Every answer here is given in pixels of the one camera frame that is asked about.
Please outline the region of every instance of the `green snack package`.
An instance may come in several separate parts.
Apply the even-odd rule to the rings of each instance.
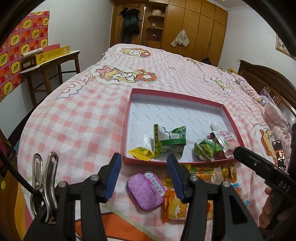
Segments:
[[[154,158],[160,157],[168,150],[176,151],[182,155],[186,145],[186,126],[166,131],[158,124],[154,125]]]
[[[211,161],[220,151],[223,151],[223,147],[211,139],[204,139],[200,144],[194,144],[194,154],[203,161]]]

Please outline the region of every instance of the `wooden headboard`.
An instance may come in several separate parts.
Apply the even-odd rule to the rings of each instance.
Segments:
[[[261,65],[240,61],[238,74],[260,93],[264,88],[290,124],[296,122],[296,88],[279,72]]]

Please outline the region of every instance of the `picture frame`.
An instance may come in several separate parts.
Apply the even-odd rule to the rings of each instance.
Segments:
[[[286,46],[284,45],[284,43],[282,42],[282,40],[279,38],[278,35],[276,35],[276,50],[278,50],[278,51],[284,53],[285,55],[288,55],[292,59],[296,60],[296,57],[292,57],[290,55],[289,51],[287,50]]]

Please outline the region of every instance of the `hanging coat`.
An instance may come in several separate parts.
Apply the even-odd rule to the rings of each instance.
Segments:
[[[139,27],[139,9],[132,8],[128,10],[126,7],[120,12],[124,18],[121,29],[121,43],[130,44],[133,38],[133,34],[140,34]]]

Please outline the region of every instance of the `purple tin box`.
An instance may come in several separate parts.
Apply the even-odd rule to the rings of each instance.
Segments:
[[[145,211],[159,207],[166,191],[159,178],[149,170],[130,177],[126,189],[135,203]]]

